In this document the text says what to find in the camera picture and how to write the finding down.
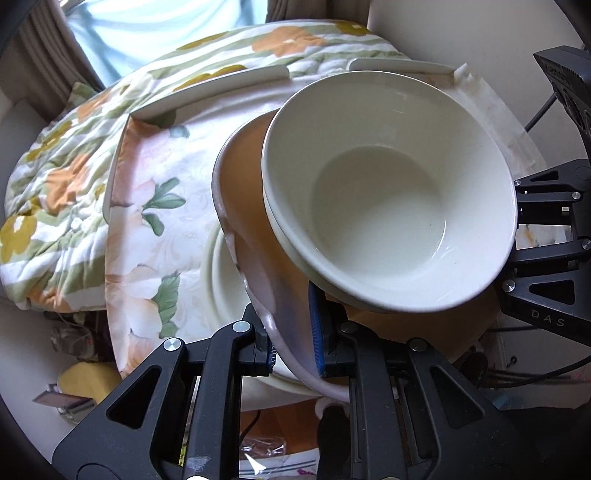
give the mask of brown curtain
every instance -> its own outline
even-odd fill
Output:
[[[39,0],[0,58],[0,88],[47,121],[65,107],[74,82],[104,85],[66,23],[59,0]]]
[[[367,25],[369,3],[370,0],[269,0],[267,22],[331,18]]]

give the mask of wooden floor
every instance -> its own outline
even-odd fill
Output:
[[[316,400],[307,400],[285,407],[261,410],[261,418],[255,423],[248,437],[281,437],[285,439],[286,454],[305,452],[318,447],[316,429],[318,418],[314,413]],[[242,412],[240,431],[256,416],[256,411]]]

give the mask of bowl rim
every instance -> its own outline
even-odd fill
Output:
[[[283,117],[282,113],[285,112],[288,105],[292,104],[294,99],[296,99],[299,96],[305,95],[308,89],[315,88],[317,86],[317,84],[319,84],[319,83],[329,83],[329,82],[340,81],[340,79],[342,79],[342,77],[344,75],[389,76],[390,78],[396,77],[397,81],[399,81],[399,82],[403,82],[403,83],[407,82],[410,84],[421,85],[421,88],[424,88],[425,90],[429,90],[429,89],[435,90],[437,92],[436,95],[440,95],[441,98],[446,98],[446,100],[444,100],[444,101],[446,101],[446,102],[452,101],[453,102],[453,104],[455,106],[452,108],[461,108],[466,114],[470,115],[470,117],[474,120],[474,122],[477,123],[478,128],[480,128],[480,130],[484,133],[485,137],[488,137],[488,139],[490,140],[492,145],[494,145],[494,147],[497,149],[500,157],[503,158],[504,162],[503,162],[503,165],[500,166],[500,168],[502,170],[504,170],[504,172],[506,174],[506,177],[508,179],[507,185],[511,185],[511,188],[509,191],[511,192],[511,197],[512,197],[511,200],[512,200],[513,210],[514,210],[513,215],[512,215],[512,228],[511,228],[511,231],[513,232],[512,236],[507,239],[507,245],[504,249],[503,261],[499,262],[499,265],[494,270],[492,270],[491,273],[487,276],[488,280],[483,281],[482,284],[478,284],[478,285],[474,286],[473,288],[466,289],[465,294],[461,295],[460,297],[458,297],[455,300],[448,300],[448,301],[444,301],[444,302],[437,303],[437,304],[425,304],[425,305],[421,305],[421,306],[416,306],[416,305],[413,305],[410,303],[404,304],[400,301],[388,301],[386,299],[379,299],[377,297],[373,297],[367,293],[367,290],[370,289],[369,286],[366,289],[366,291],[363,291],[363,290],[360,290],[359,288],[356,288],[354,285],[351,285],[347,281],[342,281],[343,277],[341,275],[338,275],[337,271],[334,271],[334,270],[338,270],[337,266],[334,265],[334,263],[332,263],[330,260],[328,260],[319,250],[306,248],[305,247],[306,242],[304,240],[302,240],[302,238],[301,238],[302,234],[304,233],[303,229],[301,229],[302,230],[301,234],[299,232],[297,232],[297,229],[292,228],[290,223],[286,220],[286,218],[282,214],[281,208],[279,206],[279,202],[277,202],[277,199],[275,197],[273,186],[270,185],[270,183],[268,181],[268,179],[269,179],[269,169],[268,169],[269,139],[273,133],[273,130],[275,129],[275,127],[276,127],[277,123],[280,121],[280,119],[282,119],[282,117]],[[355,72],[343,72],[343,73],[339,73],[336,75],[332,75],[330,77],[325,77],[325,78],[319,79],[319,80],[307,85],[306,87],[302,88],[302,90],[299,90],[297,93],[292,95],[292,97],[290,97],[289,100],[285,104],[283,104],[283,106],[281,108],[279,108],[278,112],[273,117],[273,120],[271,121],[269,128],[267,129],[267,133],[265,134],[265,139],[263,142],[263,149],[262,149],[261,173],[262,173],[263,189],[264,189],[265,195],[267,197],[269,208],[271,209],[271,212],[275,218],[275,221],[277,222],[278,226],[282,230],[285,237],[291,243],[292,247],[301,255],[302,259],[305,260],[305,262],[308,263],[310,268],[312,270],[314,270],[316,273],[318,273],[318,275],[321,276],[322,278],[324,278],[328,283],[333,284],[338,289],[344,291],[348,295],[350,295],[356,299],[359,299],[364,303],[374,305],[382,310],[391,311],[391,312],[395,311],[395,312],[408,312],[408,313],[429,313],[429,312],[439,312],[441,310],[447,310],[447,309],[457,307],[458,305],[461,305],[461,304],[471,300],[472,298],[475,298],[477,295],[480,295],[480,293],[482,293],[484,290],[486,290],[486,288],[488,288],[493,283],[493,281],[497,278],[497,276],[501,273],[502,269],[504,268],[505,263],[506,263],[507,259],[509,258],[509,255],[510,255],[510,253],[513,249],[513,246],[514,246],[515,233],[516,233],[517,227],[518,227],[517,194],[515,192],[515,188],[513,187],[513,178],[511,176],[509,166],[506,163],[505,157],[504,157],[499,145],[494,140],[494,138],[492,137],[490,132],[488,130],[486,130],[480,124],[480,122],[478,122],[478,120],[476,118],[474,118],[470,114],[470,112],[468,110],[466,110],[453,97],[448,95],[446,92],[444,92],[444,91],[442,91],[442,90],[440,90],[440,89],[438,89],[426,82],[415,79],[413,77],[408,77],[406,75],[401,75],[401,74],[392,73],[392,72],[378,72],[378,71],[374,71],[374,70],[361,70],[361,71],[355,71]]]

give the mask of bed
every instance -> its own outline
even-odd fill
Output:
[[[344,72],[360,57],[401,57],[390,43],[346,21],[284,21],[202,38],[96,93],[76,84],[9,178],[0,230],[0,278],[22,309],[105,309],[103,201],[128,114],[195,83],[285,65],[291,77]]]

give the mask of bowl bottom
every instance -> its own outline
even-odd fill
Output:
[[[310,233],[330,262],[384,286],[433,257],[446,218],[437,185],[417,162],[369,145],[339,154],[320,173],[312,223]]]

